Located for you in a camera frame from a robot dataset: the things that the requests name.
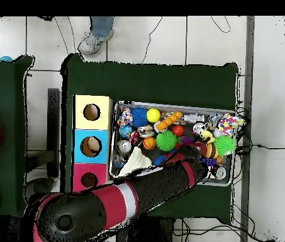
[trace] red ball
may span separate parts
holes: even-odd
[[[181,125],[175,125],[172,128],[172,133],[176,136],[182,136],[184,134],[184,127]]]

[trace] sneaker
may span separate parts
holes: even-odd
[[[110,31],[107,37],[95,37],[93,33],[90,33],[88,37],[86,37],[80,44],[79,44],[79,52],[84,55],[92,55],[96,53],[102,46],[103,43],[108,41],[113,35],[113,30]]]

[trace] green mat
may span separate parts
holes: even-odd
[[[20,216],[25,174],[25,102],[23,83],[33,58],[0,62],[0,215]]]
[[[72,95],[104,95],[114,103],[128,100],[234,110],[237,71],[234,63],[222,67],[134,65],[83,62],[80,55],[69,55],[62,65],[62,103],[67,98],[66,140],[69,141],[66,155],[61,155],[62,161],[66,160],[66,191],[70,185]],[[230,222],[231,189],[231,185],[196,186],[154,209],[150,215],[220,217]]]

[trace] metal tray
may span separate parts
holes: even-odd
[[[217,110],[212,108],[194,108],[194,107],[184,107],[184,106],[173,106],[173,105],[162,105],[162,104],[153,104],[153,103],[142,103],[142,102],[132,102],[132,101],[118,101],[115,103],[114,111],[113,111],[113,118],[112,118],[112,139],[111,139],[111,151],[109,154],[109,174],[111,176],[111,179],[114,179],[119,172],[118,168],[115,168],[113,166],[113,153],[116,154],[116,143],[122,139],[122,137],[118,133],[118,125],[116,121],[118,120],[119,116],[121,115],[120,107],[128,107],[130,109],[133,108],[157,108],[161,112],[176,112],[180,111],[182,114],[195,114],[198,113],[198,115],[205,115],[205,119],[207,120],[208,116],[211,113],[218,113],[224,115],[225,113],[230,113],[231,115],[234,115],[235,112],[231,110]],[[186,128],[192,128],[194,124],[187,124],[184,126],[185,131]],[[236,131],[234,131],[234,140],[236,140]],[[146,156],[152,158],[152,155],[149,156],[147,153],[150,151],[145,151],[142,146],[142,151],[146,153]],[[226,168],[226,173],[228,174],[224,179],[217,180],[216,178],[205,178],[201,182],[198,183],[198,185],[206,185],[206,186],[220,186],[220,187],[226,187],[232,182],[233,178],[233,169],[234,169],[234,158],[235,153],[232,153],[231,155],[224,156],[223,158],[223,165]]]

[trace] green spiky ball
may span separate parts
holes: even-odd
[[[214,145],[219,156],[224,156],[227,151],[235,150],[235,141],[233,138],[226,135],[217,137],[214,141]]]
[[[159,133],[155,139],[155,143],[160,150],[170,151],[175,148],[177,137],[170,130],[167,130],[163,133]]]

